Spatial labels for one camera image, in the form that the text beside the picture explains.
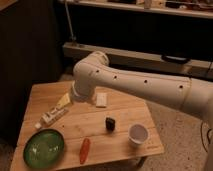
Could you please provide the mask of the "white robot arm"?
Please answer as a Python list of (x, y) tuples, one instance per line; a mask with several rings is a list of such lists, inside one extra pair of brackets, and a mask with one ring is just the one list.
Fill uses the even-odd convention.
[(101, 51), (76, 63), (73, 74), (70, 102), (84, 102), (93, 96), (97, 86), (107, 87), (192, 115), (213, 129), (213, 82), (114, 69)]

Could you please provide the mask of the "yellowish pointed end tool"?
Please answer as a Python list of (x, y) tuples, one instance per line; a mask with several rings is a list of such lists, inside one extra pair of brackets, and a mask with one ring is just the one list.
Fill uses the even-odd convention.
[(69, 104), (71, 102), (70, 100), (70, 95), (68, 93), (64, 94), (61, 99), (57, 102), (56, 104), (56, 108), (57, 109), (61, 109), (64, 106), (66, 106), (67, 104)]

